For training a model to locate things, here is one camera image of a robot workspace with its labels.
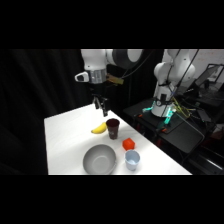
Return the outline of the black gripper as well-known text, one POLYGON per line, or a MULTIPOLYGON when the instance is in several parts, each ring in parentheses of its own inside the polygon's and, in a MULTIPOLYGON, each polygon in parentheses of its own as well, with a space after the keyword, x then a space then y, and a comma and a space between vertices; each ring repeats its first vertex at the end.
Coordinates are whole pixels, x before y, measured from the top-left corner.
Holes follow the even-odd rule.
POLYGON ((109 110, 109 99, 106 97, 106 83, 98 83, 98 84, 91 84, 90 85, 90 91, 92 96, 94 97, 94 104, 96 109, 103 110, 103 115, 106 117, 108 115, 109 110))

